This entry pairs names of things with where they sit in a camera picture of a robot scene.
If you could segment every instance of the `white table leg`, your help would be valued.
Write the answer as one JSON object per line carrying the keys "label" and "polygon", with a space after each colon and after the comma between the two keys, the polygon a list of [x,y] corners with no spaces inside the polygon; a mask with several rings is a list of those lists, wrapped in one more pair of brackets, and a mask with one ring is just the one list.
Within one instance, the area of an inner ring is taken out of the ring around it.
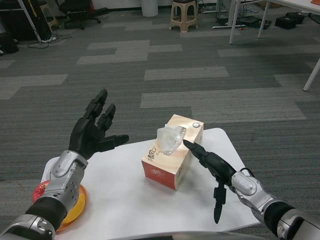
{"label": "white table leg", "polygon": [[263,14],[263,17],[262,17],[262,22],[261,22],[261,25],[260,25],[260,30],[259,30],[259,34],[258,34],[258,39],[260,38],[261,33],[262,33],[262,30],[264,29],[265,21],[266,21],[266,16],[267,16],[269,7],[270,7],[270,2],[267,1],[267,2],[266,2],[266,5],[265,5],[265,9],[264,9],[264,14]]}
{"label": "white table leg", "polygon": [[305,91],[305,92],[308,91],[308,89],[310,88],[312,82],[315,80],[319,70],[320,70],[320,58],[319,58],[319,61],[317,62],[317,64],[315,65],[315,67],[314,67],[314,69],[313,69],[308,81],[306,82],[306,84],[305,84],[305,86],[303,88],[303,91]]}
{"label": "white table leg", "polygon": [[240,3],[241,3],[241,0],[236,0],[229,44],[232,44],[232,42],[234,40],[234,33],[235,33],[235,29],[236,29],[236,23],[237,23],[237,17],[238,17]]}
{"label": "white table leg", "polygon": [[228,16],[228,26],[231,26],[232,25],[232,20],[234,18],[234,16],[232,15],[232,13],[235,12],[235,7],[236,7],[236,0],[231,0],[231,3],[230,3],[230,8],[229,8],[229,16]]}

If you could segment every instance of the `black bag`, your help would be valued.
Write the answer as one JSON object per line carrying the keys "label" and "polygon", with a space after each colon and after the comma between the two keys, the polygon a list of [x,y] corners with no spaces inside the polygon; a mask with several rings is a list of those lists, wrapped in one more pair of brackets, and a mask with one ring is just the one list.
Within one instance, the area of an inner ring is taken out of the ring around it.
{"label": "black bag", "polygon": [[0,45],[7,54],[13,54],[19,51],[14,39],[6,32],[0,33]]}
{"label": "black bag", "polygon": [[302,24],[306,17],[301,12],[288,12],[285,16],[294,18],[296,20],[296,24]]}
{"label": "black bag", "polygon": [[275,21],[275,25],[283,29],[293,29],[296,27],[296,24],[297,20],[289,16],[278,17]]}

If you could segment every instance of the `white bucket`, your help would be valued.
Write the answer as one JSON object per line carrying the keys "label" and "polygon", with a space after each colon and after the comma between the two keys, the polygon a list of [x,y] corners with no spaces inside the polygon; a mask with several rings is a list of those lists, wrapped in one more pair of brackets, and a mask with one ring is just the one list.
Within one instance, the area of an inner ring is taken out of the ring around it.
{"label": "white bucket", "polygon": [[158,15],[158,0],[141,0],[142,15],[154,17]]}

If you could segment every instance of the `black office chair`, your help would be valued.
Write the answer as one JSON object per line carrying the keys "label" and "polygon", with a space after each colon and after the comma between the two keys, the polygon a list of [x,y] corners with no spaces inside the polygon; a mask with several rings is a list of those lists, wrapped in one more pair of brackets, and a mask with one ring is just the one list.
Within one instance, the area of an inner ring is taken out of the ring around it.
{"label": "black office chair", "polygon": [[65,0],[61,4],[59,4],[58,0],[55,0],[55,3],[58,5],[59,10],[70,18],[64,22],[64,28],[67,28],[68,23],[76,21],[80,21],[82,30],[85,29],[84,20],[96,20],[98,24],[101,23],[98,18],[91,16],[89,12],[91,0]]}

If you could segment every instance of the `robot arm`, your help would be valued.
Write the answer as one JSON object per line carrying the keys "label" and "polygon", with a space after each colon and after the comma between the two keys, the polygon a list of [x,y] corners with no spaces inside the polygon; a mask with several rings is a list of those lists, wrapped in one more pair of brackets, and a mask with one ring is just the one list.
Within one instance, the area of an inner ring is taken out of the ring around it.
{"label": "robot arm", "polygon": [[68,212],[79,198],[79,186],[84,177],[88,159],[96,152],[112,150],[125,144],[127,135],[105,137],[116,111],[111,104],[99,117],[107,99],[103,89],[91,100],[86,112],[75,124],[69,150],[62,153],[52,166],[50,183],[44,194],[2,233],[0,240],[53,240]]}
{"label": "robot arm", "polygon": [[197,143],[187,140],[183,143],[219,183],[214,190],[216,223],[219,221],[222,205],[226,203],[226,190],[221,185],[227,185],[240,202],[249,207],[253,215],[280,240],[320,239],[319,220],[267,193],[254,176],[235,171],[215,153],[207,152]]}

